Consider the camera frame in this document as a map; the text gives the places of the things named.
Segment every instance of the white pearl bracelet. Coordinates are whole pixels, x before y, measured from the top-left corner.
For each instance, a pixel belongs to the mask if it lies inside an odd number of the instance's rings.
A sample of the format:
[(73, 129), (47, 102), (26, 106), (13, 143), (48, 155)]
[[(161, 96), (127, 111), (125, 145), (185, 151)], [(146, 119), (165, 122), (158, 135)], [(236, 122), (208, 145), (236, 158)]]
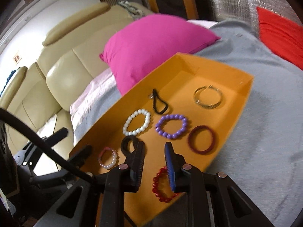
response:
[[(134, 117), (136, 117), (138, 114), (143, 114), (145, 115), (145, 122), (144, 124), (133, 131), (127, 131), (127, 127), (129, 126), (129, 124), (131, 123), (132, 119)], [(137, 111), (135, 111), (131, 116), (128, 117), (128, 119), (126, 120), (126, 123), (123, 126), (122, 132), (124, 135), (137, 135), (143, 131), (145, 131), (145, 129), (148, 127), (149, 123), (150, 123), (150, 119), (151, 119), (151, 113), (145, 109), (139, 109)]]

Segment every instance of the purple beaded bracelet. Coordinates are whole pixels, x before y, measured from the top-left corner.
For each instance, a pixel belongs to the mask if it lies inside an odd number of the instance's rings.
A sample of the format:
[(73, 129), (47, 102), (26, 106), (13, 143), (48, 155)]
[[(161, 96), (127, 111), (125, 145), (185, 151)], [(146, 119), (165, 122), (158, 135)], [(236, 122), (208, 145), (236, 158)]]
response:
[[(169, 134), (167, 132), (164, 132), (161, 129), (161, 125), (163, 124), (163, 122), (165, 120), (182, 120), (182, 127), (174, 134)], [(158, 121), (158, 123), (156, 123), (156, 125), (155, 125), (155, 129), (158, 132), (158, 134), (163, 137), (166, 137), (167, 139), (177, 139), (178, 136), (180, 136), (182, 133), (184, 133), (186, 131), (186, 127), (187, 127), (187, 118), (181, 114), (171, 114), (171, 115), (168, 114), (168, 115), (162, 116), (161, 119)]]

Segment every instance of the blue cloth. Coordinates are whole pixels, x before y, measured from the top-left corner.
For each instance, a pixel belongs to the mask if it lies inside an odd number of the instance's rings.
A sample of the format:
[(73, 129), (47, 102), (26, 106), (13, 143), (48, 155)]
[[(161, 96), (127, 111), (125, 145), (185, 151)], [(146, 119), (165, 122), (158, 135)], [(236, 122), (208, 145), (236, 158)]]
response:
[(14, 75), (15, 72), (16, 72), (16, 70), (11, 71), (11, 74), (9, 75), (9, 77), (6, 80), (6, 84), (4, 85), (4, 88), (3, 88), (3, 90), (0, 93), (0, 97), (2, 96), (2, 93), (3, 93), (4, 89), (5, 89), (5, 87), (7, 86), (9, 80), (12, 78), (12, 76)]

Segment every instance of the orange tray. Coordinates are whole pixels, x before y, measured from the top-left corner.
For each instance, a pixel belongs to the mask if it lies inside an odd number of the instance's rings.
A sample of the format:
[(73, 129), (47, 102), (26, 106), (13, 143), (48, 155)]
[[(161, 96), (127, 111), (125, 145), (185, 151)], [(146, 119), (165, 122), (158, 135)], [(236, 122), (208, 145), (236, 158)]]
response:
[[(183, 114), (189, 119), (188, 132), (171, 142), (175, 152), (182, 154), (187, 163), (204, 171), (235, 127), (248, 99), (252, 82), (252, 75), (223, 63), (193, 55), (176, 54), (141, 80), (110, 108), (79, 141), (71, 154), (83, 145), (90, 144), (93, 146), (93, 154), (81, 169), (93, 174), (107, 172), (108, 170), (101, 168), (97, 161), (102, 148), (108, 146), (116, 149), (119, 154), (119, 164), (123, 163), (125, 156), (120, 150), (120, 144), (124, 137), (122, 127), (125, 121), (140, 108), (151, 112), (149, 127), (145, 132), (137, 135), (146, 144), (141, 186), (137, 193), (125, 194), (125, 211), (138, 226), (141, 226), (175, 201), (168, 204), (160, 202), (152, 192), (152, 179), (165, 165), (164, 144), (168, 141), (158, 135), (154, 129), (161, 115), (153, 111), (153, 100), (149, 98), (152, 90), (156, 89), (159, 96), (169, 104), (169, 113)], [(219, 88), (223, 93), (221, 105), (211, 110), (197, 105), (193, 99), (197, 88), (208, 85)], [(140, 127), (143, 121), (144, 116), (138, 115), (133, 119), (128, 130)], [(187, 144), (189, 131), (199, 125), (210, 126), (217, 137), (214, 149), (206, 155), (192, 152)], [(181, 121), (175, 120), (168, 122), (164, 130), (173, 133), (180, 127)], [(198, 134), (194, 143), (198, 149), (206, 149), (210, 144), (209, 132)], [(106, 163), (110, 162), (110, 157), (102, 159)], [(161, 187), (169, 194), (166, 183)]]

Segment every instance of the red beaded bracelet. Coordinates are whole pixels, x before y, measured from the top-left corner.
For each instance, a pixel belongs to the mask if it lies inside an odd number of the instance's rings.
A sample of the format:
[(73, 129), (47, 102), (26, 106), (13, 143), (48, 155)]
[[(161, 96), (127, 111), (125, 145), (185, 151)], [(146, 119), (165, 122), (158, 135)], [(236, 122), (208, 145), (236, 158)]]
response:
[(157, 173), (157, 175), (153, 178), (154, 183), (152, 185), (152, 191), (153, 193), (155, 193), (156, 197), (159, 198), (159, 201), (169, 203), (172, 199), (174, 199), (177, 195), (179, 195), (179, 193), (174, 193), (172, 197), (167, 197), (158, 189), (159, 178), (164, 174), (167, 174), (166, 166), (162, 167)]
[[(191, 143), (191, 137), (193, 136), (193, 134), (197, 131), (197, 130), (208, 130), (211, 135), (212, 135), (212, 142), (210, 144), (210, 146), (206, 149), (206, 150), (203, 150), (203, 151), (199, 151), (197, 150), (194, 145)], [(187, 138), (187, 143), (190, 147), (190, 149), (197, 153), (197, 154), (207, 154), (208, 152), (212, 151), (214, 146), (215, 146), (215, 143), (216, 143), (216, 134), (215, 132), (213, 131), (213, 129), (211, 129), (210, 127), (206, 126), (206, 125), (200, 125), (200, 126), (197, 126), (195, 127), (194, 129), (192, 129), (192, 131), (190, 132), (190, 134), (188, 135), (188, 138)]]

